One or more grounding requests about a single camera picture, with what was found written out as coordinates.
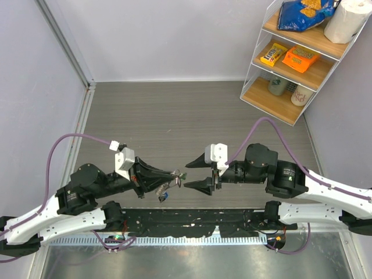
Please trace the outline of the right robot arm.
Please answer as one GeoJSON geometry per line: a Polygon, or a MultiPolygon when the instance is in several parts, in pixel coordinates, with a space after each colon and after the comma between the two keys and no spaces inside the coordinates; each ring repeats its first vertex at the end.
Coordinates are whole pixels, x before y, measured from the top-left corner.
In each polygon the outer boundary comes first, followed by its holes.
{"type": "Polygon", "coordinates": [[[297,223],[344,224],[352,233],[371,235],[371,190],[325,178],[297,163],[278,159],[278,153],[262,144],[250,144],[244,160],[226,163],[228,147],[211,144],[186,165],[206,168],[212,175],[185,183],[206,195],[229,184],[265,184],[265,192],[279,202],[267,202],[263,222],[270,229],[297,223]]]}

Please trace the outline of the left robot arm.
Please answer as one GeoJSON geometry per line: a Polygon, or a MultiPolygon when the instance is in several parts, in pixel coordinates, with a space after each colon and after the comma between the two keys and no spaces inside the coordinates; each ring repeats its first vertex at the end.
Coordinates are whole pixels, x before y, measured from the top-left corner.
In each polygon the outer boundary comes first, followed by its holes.
{"type": "Polygon", "coordinates": [[[70,176],[70,182],[49,198],[43,210],[20,217],[1,217],[1,255],[23,257],[58,237],[83,231],[118,231],[126,225],[119,203],[98,207],[97,200],[133,190],[137,197],[172,181],[181,184],[179,170],[164,171],[136,157],[115,158],[115,170],[106,174],[87,163],[70,176]]]}

